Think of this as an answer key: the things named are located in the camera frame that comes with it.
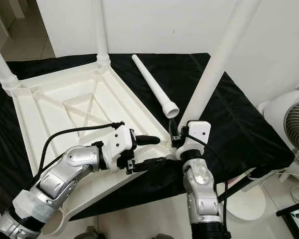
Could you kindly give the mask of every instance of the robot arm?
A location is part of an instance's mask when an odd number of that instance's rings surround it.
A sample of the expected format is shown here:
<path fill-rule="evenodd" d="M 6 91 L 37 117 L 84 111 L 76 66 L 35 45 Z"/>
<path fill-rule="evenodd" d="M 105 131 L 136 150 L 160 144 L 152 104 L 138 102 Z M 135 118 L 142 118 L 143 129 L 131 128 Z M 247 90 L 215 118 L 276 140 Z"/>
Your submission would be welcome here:
<path fill-rule="evenodd" d="M 0 238 L 37 238 L 41 228 L 62 206 L 83 177 L 105 169 L 115 172 L 118 168 L 126 168 L 128 174 L 145 171 L 162 158 L 135 164 L 134 149 L 137 144 L 159 142 L 157 137 L 135 136 L 132 129 L 121 125 L 107 135 L 105 142 L 68 149 L 29 190 L 22 190 L 12 201 L 12 206 L 0 217 Z"/>
<path fill-rule="evenodd" d="M 231 238 L 222 222 L 213 175 L 202 158 L 210 124 L 190 121 L 180 135 L 175 127 L 171 121 L 171 145 L 177 148 L 176 157 L 184 163 L 183 183 L 192 238 Z M 137 145 L 157 144 L 159 141 L 153 136 L 135 136 L 132 129 L 122 125 L 110 133 L 105 142 L 68 149 L 29 190 L 22 190 L 13 200 L 13 206 L 0 217 L 0 239 L 37 238 L 41 228 L 62 206 L 78 181 L 91 172 L 105 169 L 115 172 L 118 168 L 126 168 L 127 174 L 131 174 L 162 163 L 165 158 L 148 159 L 138 164 L 133 160 Z"/>
<path fill-rule="evenodd" d="M 173 122 L 170 132 L 175 132 Z M 224 228 L 217 194 L 214 191 L 214 177 L 202 158 L 211 125 L 206 121 L 190 121 L 182 128 L 180 136 L 171 134 L 173 145 L 181 145 L 176 157 L 183 165 L 183 183 L 187 193 L 187 205 L 193 239 L 229 239 L 230 233 Z"/>

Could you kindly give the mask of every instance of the electric fan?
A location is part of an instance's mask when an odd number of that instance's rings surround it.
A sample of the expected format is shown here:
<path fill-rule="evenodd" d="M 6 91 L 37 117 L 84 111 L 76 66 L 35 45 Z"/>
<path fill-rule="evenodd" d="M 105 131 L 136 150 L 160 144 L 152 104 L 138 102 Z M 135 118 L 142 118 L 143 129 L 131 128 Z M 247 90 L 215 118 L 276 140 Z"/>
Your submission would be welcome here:
<path fill-rule="evenodd" d="M 261 103 L 258 110 L 294 152 L 294 162 L 279 177 L 280 182 L 292 175 L 299 179 L 299 90 L 279 96 L 271 102 Z"/>

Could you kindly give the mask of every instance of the floor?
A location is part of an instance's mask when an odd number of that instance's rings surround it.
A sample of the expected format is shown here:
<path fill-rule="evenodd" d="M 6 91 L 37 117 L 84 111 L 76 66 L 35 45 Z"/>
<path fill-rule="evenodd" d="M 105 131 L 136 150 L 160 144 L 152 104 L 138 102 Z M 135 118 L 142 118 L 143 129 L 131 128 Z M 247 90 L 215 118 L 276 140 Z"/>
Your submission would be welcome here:
<path fill-rule="evenodd" d="M 247 222 L 228 214 L 227 224 L 232 238 L 292 239 L 284 221 L 276 217 L 275 212 L 293 204 L 289 188 L 294 185 L 299 186 L 299 182 L 292 178 L 285 184 L 278 182 L 277 175 L 269 178 L 262 186 L 266 209 L 260 219 Z M 191 238 L 191 230 L 187 213 L 186 196 L 183 194 L 101 215 L 98 230 L 108 239 L 150 239 L 157 233 L 188 239 Z"/>
<path fill-rule="evenodd" d="M 25 18 L 16 18 L 3 45 L 5 61 L 40 60 L 55 57 L 35 0 L 28 1 Z"/>

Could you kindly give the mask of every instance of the white plastic tube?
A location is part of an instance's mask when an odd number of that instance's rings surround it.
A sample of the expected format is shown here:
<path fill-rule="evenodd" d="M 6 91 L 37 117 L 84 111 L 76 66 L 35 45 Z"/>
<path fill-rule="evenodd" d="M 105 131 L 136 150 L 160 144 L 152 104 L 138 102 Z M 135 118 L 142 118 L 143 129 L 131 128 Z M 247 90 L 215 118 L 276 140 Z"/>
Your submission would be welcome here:
<path fill-rule="evenodd" d="M 102 0 L 93 0 L 92 3 L 94 10 L 93 16 L 95 23 L 96 45 L 98 50 L 97 62 L 100 65 L 109 65 L 111 61 L 106 44 Z"/>
<path fill-rule="evenodd" d="M 11 96 L 11 90 L 19 87 L 20 82 L 16 75 L 14 75 L 9 66 L 6 64 L 4 58 L 0 54 L 0 83 L 4 91 Z"/>
<path fill-rule="evenodd" d="M 225 65 L 253 18 L 261 0 L 238 0 L 225 33 L 202 74 L 178 125 L 180 131 L 189 120 L 198 120 L 225 72 Z"/>
<path fill-rule="evenodd" d="M 142 63 L 142 61 L 138 58 L 137 55 L 132 56 L 133 61 L 135 62 L 136 66 L 140 70 L 141 74 L 145 78 L 146 82 L 148 83 L 150 89 L 153 91 L 155 97 L 158 99 L 159 103 L 163 108 L 163 112 L 167 118 L 174 118 L 179 113 L 179 108 L 177 105 L 172 102 L 167 94 L 163 91 L 163 89 L 159 86 L 156 82 L 154 77 Z"/>

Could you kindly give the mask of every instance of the black fabric cover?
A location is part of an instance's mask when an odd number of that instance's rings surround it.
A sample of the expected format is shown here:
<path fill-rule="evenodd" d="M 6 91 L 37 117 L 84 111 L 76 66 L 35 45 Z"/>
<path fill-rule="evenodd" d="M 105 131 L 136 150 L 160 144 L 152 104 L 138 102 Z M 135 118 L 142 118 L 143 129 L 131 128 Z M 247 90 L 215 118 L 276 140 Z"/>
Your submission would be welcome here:
<path fill-rule="evenodd" d="M 197 82 L 209 60 L 202 54 L 139 54 L 170 98 L 176 102 L 179 121 Z M 168 121 L 146 81 L 134 65 L 131 54 L 112 54 L 111 66 L 137 95 L 156 119 L 167 129 Z M 26 79 L 95 61 L 95 55 L 68 56 L 26 62 L 9 62 L 19 79 Z M 201 116 L 211 123 L 208 144 L 225 161 L 221 171 L 214 155 L 205 150 L 204 158 L 216 182 L 240 175 L 253 167 L 280 169 L 289 166 L 294 155 L 267 124 L 243 92 L 225 73 Z M 12 98 L 0 85 L 0 213 L 32 178 Z M 179 161 L 142 176 L 96 202 L 72 219 L 111 212 L 118 209 L 183 193 Z"/>

